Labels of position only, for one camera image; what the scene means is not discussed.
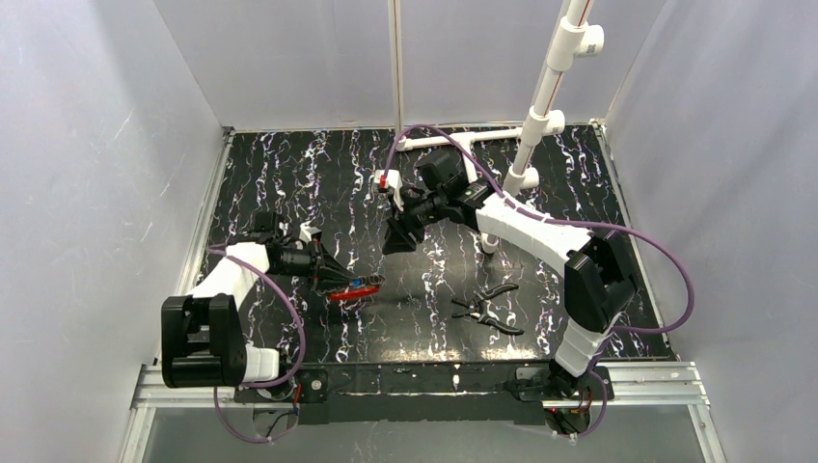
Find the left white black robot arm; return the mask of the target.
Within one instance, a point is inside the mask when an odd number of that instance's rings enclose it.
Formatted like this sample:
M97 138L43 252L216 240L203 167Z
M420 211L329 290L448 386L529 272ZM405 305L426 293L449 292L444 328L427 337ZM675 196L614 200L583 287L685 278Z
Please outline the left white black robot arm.
M253 213L247 231L209 251L219 257L212 271L186 294L168 297L161 308L161 371L169 388L266 389L294 377L303 352L283 371L278 349L255 347L243 338L238 310L257 282L278 291L273 277L298 277L332 301L372 295L384 283L380 275L359 276L338 263L324 247L320 229L307 223L293 228L272 211Z

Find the metal plate with red handle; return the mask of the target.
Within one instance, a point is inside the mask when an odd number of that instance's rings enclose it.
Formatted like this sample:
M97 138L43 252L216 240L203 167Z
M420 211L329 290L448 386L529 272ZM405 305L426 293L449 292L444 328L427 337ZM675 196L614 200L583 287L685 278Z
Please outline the metal plate with red handle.
M328 299L331 301L362 299L377 293L385 282L385 278L381 275L371 275L357 279L360 280L359 285L352 286L348 284L342 289L334 290L328 295Z

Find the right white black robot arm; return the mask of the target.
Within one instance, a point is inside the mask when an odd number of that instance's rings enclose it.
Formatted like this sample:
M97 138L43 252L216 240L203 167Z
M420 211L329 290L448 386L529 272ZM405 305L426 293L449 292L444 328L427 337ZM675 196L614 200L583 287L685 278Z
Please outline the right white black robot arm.
M568 323L540 384L547 395L568 397L592 372L638 291L628 243L610 224L566 223L520 203L483 168L469 174L473 162L468 154L435 150L415 165L421 188L404 183L390 166L376 171L373 186L391 207L382 252L413 252L428 226L449 220L494 235L557 271Z

